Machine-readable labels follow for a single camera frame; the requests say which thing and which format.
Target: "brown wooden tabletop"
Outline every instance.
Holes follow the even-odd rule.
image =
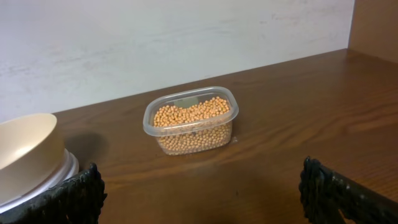
[[[154,99],[206,86],[239,105],[234,140],[166,156],[142,129]],[[59,112],[67,149],[96,162],[100,223],[308,223],[306,156],[398,201],[398,64],[347,50]]]

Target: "wooden panel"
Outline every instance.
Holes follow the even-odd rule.
[[[356,0],[349,48],[398,62],[398,1]]]
[[[308,223],[307,155],[398,201],[398,65],[339,50],[57,113],[66,147],[106,182],[100,223]],[[166,156],[142,130],[157,97],[224,86],[234,141]]]

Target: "stacked bowl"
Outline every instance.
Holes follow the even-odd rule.
[[[33,114],[0,124],[0,213],[77,174],[52,114]]]

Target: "plastic container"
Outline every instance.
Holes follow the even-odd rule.
[[[189,108],[206,100],[220,97],[226,100],[229,111],[208,119],[171,126],[155,127],[154,118],[159,108],[177,106]],[[144,115],[144,131],[154,136],[168,155],[200,152],[223,146],[231,140],[232,120],[238,115],[238,104],[232,93],[223,87],[208,87],[160,97],[150,103]]]

